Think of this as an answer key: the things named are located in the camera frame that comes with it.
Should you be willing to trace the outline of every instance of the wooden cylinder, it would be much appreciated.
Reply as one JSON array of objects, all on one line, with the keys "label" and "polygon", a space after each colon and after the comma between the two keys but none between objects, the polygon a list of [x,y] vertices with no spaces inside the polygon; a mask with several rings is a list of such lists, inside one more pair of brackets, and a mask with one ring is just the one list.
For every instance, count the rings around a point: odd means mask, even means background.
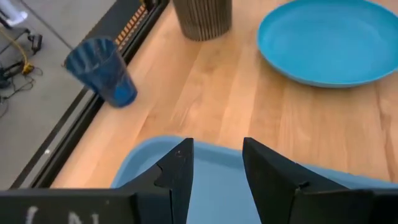
[{"label": "wooden cylinder", "polygon": [[232,24],[232,0],[174,0],[184,36],[203,41],[218,37]]}]

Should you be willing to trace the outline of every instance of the concrete floor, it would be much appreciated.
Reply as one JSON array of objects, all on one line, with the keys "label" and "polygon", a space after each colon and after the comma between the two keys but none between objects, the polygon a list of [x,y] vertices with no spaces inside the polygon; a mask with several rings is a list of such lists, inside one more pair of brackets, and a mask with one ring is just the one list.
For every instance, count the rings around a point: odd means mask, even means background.
[{"label": "concrete floor", "polygon": [[[26,0],[72,46],[80,43],[113,2]],[[7,113],[0,118],[0,189],[11,186],[82,88],[82,84],[61,67],[70,51],[67,46],[34,16],[30,15],[23,26],[44,37],[42,50],[30,58],[44,74],[32,74],[34,87],[14,95],[7,102]],[[26,35],[18,42],[29,49]],[[0,62],[7,65],[20,57],[14,47],[9,47],[0,55]],[[22,76],[15,78],[17,86],[25,82]],[[0,90],[2,96],[10,93],[11,89]],[[0,105],[0,114],[3,109],[4,105]]]}]

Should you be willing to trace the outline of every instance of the wooden countertop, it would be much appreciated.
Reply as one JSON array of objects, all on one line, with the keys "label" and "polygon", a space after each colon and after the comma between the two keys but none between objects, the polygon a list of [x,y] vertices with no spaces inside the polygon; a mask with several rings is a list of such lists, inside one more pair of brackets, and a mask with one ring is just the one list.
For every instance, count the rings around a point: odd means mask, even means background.
[{"label": "wooden countertop", "polygon": [[398,74],[345,90],[286,79],[256,48],[283,3],[233,0],[233,28],[208,42],[184,38],[169,4],[128,66],[137,99],[104,104],[53,187],[109,187],[134,146],[165,134],[235,149],[252,136],[297,162],[398,182]]}]

